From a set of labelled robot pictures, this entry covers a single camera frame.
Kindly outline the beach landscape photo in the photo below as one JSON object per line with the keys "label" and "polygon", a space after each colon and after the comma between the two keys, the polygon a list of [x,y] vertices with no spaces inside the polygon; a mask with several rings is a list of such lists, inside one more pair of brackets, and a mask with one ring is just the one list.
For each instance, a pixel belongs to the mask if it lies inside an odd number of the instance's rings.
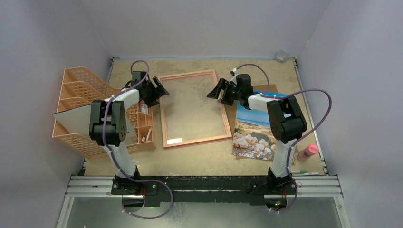
{"label": "beach landscape photo", "polygon": [[237,104],[232,145],[232,155],[237,159],[273,161],[276,139],[266,109],[249,110]]}

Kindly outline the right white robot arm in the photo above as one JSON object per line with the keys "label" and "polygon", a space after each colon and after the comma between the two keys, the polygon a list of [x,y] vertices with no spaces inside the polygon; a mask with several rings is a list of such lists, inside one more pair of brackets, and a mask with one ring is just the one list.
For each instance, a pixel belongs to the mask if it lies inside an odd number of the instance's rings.
{"label": "right white robot arm", "polygon": [[293,95],[278,97],[257,93],[253,90],[248,74],[237,75],[235,79],[232,82],[221,78],[207,97],[217,99],[224,105],[233,105],[234,101],[238,101],[248,110],[268,114],[270,129],[276,139],[276,149],[268,171],[267,188],[272,193],[279,193],[291,183],[295,144],[307,130],[306,120]]}

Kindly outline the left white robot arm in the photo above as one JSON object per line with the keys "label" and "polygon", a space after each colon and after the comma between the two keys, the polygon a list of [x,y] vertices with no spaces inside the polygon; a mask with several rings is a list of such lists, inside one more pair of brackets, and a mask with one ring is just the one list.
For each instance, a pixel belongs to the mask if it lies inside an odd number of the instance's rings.
{"label": "left white robot arm", "polygon": [[116,95],[91,104],[89,136],[107,152],[115,169],[112,193],[126,191],[137,194],[144,187],[136,164],[131,160],[125,139],[128,126],[126,111],[143,101],[148,107],[159,104],[159,99],[169,92],[158,78],[150,78],[145,71],[132,72],[133,80]]}

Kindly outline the small red white box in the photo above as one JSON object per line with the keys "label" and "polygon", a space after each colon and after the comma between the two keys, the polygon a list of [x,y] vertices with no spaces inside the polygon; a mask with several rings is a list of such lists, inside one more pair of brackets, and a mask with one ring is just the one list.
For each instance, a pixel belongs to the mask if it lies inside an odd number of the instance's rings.
{"label": "small red white box", "polygon": [[143,113],[143,114],[149,114],[147,104],[140,104],[139,107],[140,107],[140,112],[141,112],[141,113]]}

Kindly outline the white marker in organizer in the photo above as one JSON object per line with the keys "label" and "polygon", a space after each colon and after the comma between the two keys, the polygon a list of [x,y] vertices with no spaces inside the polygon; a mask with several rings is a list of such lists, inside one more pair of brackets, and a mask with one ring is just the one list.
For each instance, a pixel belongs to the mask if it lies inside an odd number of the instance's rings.
{"label": "white marker in organizer", "polygon": [[150,137],[151,137],[151,132],[152,132],[151,127],[139,129],[139,133],[140,133],[140,143],[149,142],[149,139],[150,139]]}

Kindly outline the small clear jar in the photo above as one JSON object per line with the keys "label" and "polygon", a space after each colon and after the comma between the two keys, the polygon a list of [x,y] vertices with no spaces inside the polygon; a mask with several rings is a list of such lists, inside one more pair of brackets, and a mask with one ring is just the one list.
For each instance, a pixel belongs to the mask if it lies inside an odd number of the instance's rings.
{"label": "small clear jar", "polygon": [[284,63],[287,60],[287,58],[288,54],[283,50],[280,50],[276,53],[276,60],[280,63]]}

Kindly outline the orange plastic desk organizer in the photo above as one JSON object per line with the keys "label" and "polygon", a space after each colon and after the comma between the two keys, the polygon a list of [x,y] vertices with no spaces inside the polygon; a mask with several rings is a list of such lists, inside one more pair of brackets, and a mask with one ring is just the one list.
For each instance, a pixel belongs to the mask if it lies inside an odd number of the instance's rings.
{"label": "orange plastic desk organizer", "polygon": [[[119,91],[119,88],[111,87],[86,67],[67,68],[63,75],[57,111],[62,112],[89,105],[94,100],[109,98]],[[144,102],[137,103],[126,110],[126,114],[138,137],[138,143],[127,145],[130,154],[156,148],[153,111],[148,108],[149,114],[141,113],[140,104],[144,104]],[[147,127],[152,129],[149,142],[140,143],[139,129]],[[92,141],[90,137],[70,133],[57,120],[54,123],[52,137],[87,159],[98,159],[107,156],[106,151],[97,145],[95,141]]]}

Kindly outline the grey paper sheet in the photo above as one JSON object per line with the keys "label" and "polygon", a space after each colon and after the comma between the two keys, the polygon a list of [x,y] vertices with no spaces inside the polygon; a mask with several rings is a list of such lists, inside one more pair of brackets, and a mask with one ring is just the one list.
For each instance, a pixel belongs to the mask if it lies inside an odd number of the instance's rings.
{"label": "grey paper sheet", "polygon": [[[70,133],[77,133],[89,138],[91,105],[73,108],[70,110],[54,113],[52,116],[60,122]],[[137,133],[134,130],[127,115],[126,120],[126,145],[138,143]]]}

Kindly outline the pink glue bottle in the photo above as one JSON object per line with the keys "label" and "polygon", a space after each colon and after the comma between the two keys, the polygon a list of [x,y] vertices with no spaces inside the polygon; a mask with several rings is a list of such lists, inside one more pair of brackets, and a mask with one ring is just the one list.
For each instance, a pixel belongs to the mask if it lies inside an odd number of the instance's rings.
{"label": "pink glue bottle", "polygon": [[308,145],[304,150],[299,151],[297,154],[297,159],[301,162],[308,160],[313,155],[319,152],[319,148],[315,144]]}

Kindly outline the green white marker pen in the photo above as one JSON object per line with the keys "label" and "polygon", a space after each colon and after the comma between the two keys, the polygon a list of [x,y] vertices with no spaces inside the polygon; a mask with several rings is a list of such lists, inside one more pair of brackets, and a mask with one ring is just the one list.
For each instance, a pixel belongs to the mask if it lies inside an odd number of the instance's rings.
{"label": "green white marker pen", "polygon": [[306,170],[293,170],[291,171],[292,174],[303,174],[303,173],[307,173]]}

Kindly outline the black mounting rail base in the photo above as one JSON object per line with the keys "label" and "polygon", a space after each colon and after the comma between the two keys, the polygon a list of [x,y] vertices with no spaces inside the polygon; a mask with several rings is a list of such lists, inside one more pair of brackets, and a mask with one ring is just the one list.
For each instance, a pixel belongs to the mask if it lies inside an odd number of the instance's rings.
{"label": "black mounting rail base", "polygon": [[173,201],[283,208],[286,198],[295,192],[289,178],[276,183],[268,176],[137,176],[132,180],[114,176],[111,187],[112,195],[138,196],[146,207]]}

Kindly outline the aluminium table frame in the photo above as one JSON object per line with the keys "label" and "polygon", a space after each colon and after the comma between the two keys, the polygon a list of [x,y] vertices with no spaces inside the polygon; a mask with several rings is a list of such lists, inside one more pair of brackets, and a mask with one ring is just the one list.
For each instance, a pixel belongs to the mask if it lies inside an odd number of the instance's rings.
{"label": "aluminium table frame", "polygon": [[[149,59],[150,73],[164,76],[213,69],[218,77],[229,76],[234,67],[248,73],[254,86],[265,89],[274,84],[281,93],[301,89],[295,59],[284,63],[254,59]],[[85,177],[75,177],[87,187],[90,181],[103,182],[104,191],[91,188],[84,197],[66,196],[57,226],[59,228],[346,228],[350,226],[341,191],[327,197],[330,186],[322,180],[309,178],[310,186],[321,193],[318,197],[299,196],[285,213],[276,215],[264,206],[247,203],[175,203],[164,217],[150,219],[165,211],[160,207],[143,208],[144,219],[122,212],[121,200],[109,195],[112,166],[106,159],[92,160]]]}

